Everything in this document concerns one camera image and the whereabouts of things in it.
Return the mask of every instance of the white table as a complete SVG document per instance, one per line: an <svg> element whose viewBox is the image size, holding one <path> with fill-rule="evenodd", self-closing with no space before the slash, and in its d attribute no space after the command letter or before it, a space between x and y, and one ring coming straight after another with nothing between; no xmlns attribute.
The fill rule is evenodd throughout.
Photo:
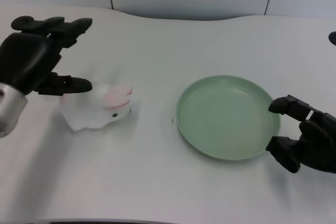
<svg viewBox="0 0 336 224"><path fill-rule="evenodd" d="M0 139L0 222L336 222L336 175L305 166L291 174L269 153L247 162L213 160L182 141L172 123L183 89L216 74L249 79L273 98L291 94L336 115L336 46L328 41L336 19L197 22L99 8L2 6L0 41L22 15L93 18L78 43L63 49L55 70L129 82L134 106L127 120L74 133L57 100L30 94L17 128ZM297 139L298 123L283 116L279 135Z"/></svg>

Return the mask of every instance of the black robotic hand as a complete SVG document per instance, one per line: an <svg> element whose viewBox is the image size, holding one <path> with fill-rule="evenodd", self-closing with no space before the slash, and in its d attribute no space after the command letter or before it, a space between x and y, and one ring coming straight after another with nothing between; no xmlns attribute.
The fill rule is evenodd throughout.
<svg viewBox="0 0 336 224"><path fill-rule="evenodd" d="M91 18L66 23L63 17L38 21L29 16L12 22L12 29L21 32L0 46L0 137L14 129L32 91L63 95L92 90L88 80L52 72L61 50L74 45L91 24Z"/></svg>
<svg viewBox="0 0 336 224"><path fill-rule="evenodd" d="M273 136L266 147L284 168L296 173L301 163L316 170L336 173L336 118L291 95L275 99L268 110L287 114L301 122L299 140ZM313 114L306 120L310 111Z"/></svg>

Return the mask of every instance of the white plush rabbit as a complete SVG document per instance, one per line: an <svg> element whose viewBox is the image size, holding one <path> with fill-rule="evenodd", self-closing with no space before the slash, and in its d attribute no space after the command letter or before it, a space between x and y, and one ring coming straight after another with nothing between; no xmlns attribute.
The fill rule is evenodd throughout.
<svg viewBox="0 0 336 224"><path fill-rule="evenodd" d="M93 83L86 93L64 94L59 98L61 112L74 130L97 129L130 113L129 85Z"/></svg>

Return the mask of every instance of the rabbit ear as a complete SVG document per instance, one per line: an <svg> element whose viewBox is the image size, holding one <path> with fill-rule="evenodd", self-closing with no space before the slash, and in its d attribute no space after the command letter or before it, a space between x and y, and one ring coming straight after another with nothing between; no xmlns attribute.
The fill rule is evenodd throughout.
<svg viewBox="0 0 336 224"><path fill-rule="evenodd" d="M129 96L121 95L116 92L108 92L103 97L103 106L107 108L119 108L130 103Z"/></svg>
<svg viewBox="0 0 336 224"><path fill-rule="evenodd" d="M130 95L132 93L132 87L127 84L113 85L110 92L115 92L123 95Z"/></svg>

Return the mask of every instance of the plate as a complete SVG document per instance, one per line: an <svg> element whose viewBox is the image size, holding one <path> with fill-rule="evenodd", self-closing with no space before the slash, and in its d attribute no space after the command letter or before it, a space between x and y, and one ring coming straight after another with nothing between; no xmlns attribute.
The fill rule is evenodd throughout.
<svg viewBox="0 0 336 224"><path fill-rule="evenodd" d="M258 85L233 76L213 76L189 86L177 104L184 138L214 158L242 160L265 151L280 128L268 112L273 99Z"/></svg>

